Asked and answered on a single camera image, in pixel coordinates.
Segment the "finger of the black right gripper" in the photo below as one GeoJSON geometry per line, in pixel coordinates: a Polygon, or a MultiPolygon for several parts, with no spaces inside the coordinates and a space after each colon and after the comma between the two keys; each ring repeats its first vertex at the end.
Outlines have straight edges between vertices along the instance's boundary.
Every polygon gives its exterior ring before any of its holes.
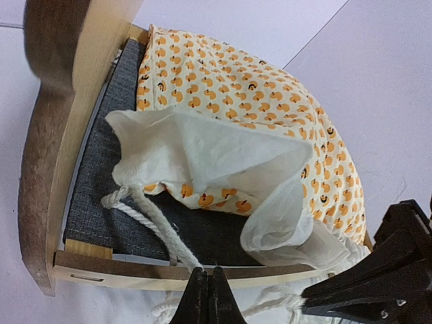
{"type": "Polygon", "coordinates": [[[306,315],[359,323],[431,322],[431,226],[415,200],[391,205],[373,251],[302,293],[306,315]]]}

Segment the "wooden pet bed frame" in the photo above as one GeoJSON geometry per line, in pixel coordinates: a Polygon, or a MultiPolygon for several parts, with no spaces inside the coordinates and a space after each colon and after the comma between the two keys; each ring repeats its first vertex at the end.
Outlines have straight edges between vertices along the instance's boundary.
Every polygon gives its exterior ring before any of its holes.
{"type": "MultiPolygon", "coordinates": [[[[63,212],[72,174],[84,133],[111,63],[124,51],[131,37],[130,25],[139,1],[28,1],[24,18],[24,45],[32,71],[40,78],[40,91],[34,106],[22,161],[18,199],[18,227],[23,262],[40,289],[55,292],[56,279],[78,279],[114,288],[182,291],[190,274],[183,263],[148,265],[115,261],[112,251],[99,246],[95,255],[69,248],[58,248],[63,212]]],[[[149,42],[133,60],[132,83],[125,89],[130,108],[136,108],[138,73],[149,42]]],[[[142,230],[156,240],[155,245],[169,256],[162,240],[145,225],[119,209],[106,209],[101,199],[116,190],[112,173],[122,157],[121,145],[108,124],[107,141],[115,145],[108,157],[97,163],[87,182],[97,175],[106,176],[92,185],[87,194],[90,206],[80,213],[89,220],[98,213],[105,221],[119,221],[128,231],[142,230]]],[[[192,252],[207,263],[221,267],[233,288],[283,285],[306,278],[327,280],[337,273],[304,264],[265,266],[252,258],[240,245],[246,218],[208,210],[189,211],[168,192],[150,198],[167,213],[167,220],[192,252]],[[225,269],[224,258],[240,252],[246,265],[225,269]]]]}

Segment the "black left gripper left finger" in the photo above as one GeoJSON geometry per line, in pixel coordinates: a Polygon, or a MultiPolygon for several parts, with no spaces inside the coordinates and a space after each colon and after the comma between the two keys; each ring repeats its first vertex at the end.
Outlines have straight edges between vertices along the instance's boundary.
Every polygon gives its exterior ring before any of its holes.
{"type": "Polygon", "coordinates": [[[171,324],[207,323],[209,275],[195,268],[190,275],[171,324]]]}

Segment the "duck print mattress cushion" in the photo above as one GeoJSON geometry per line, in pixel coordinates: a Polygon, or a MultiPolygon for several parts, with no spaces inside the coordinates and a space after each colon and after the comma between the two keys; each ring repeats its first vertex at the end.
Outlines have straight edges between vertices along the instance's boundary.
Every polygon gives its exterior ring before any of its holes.
{"type": "Polygon", "coordinates": [[[121,145],[104,196],[162,240],[172,265],[191,251],[150,198],[242,216],[240,245],[265,266],[341,273],[369,249],[354,162],[314,96],[291,74],[203,34],[150,26],[136,108],[106,117],[121,145]]]}

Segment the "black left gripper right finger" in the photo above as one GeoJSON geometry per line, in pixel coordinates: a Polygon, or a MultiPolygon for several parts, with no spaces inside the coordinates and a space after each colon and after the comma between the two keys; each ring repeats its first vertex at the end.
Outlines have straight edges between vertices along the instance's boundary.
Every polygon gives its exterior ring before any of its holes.
{"type": "Polygon", "coordinates": [[[209,277],[208,323],[246,324],[221,267],[214,268],[209,277]]]}

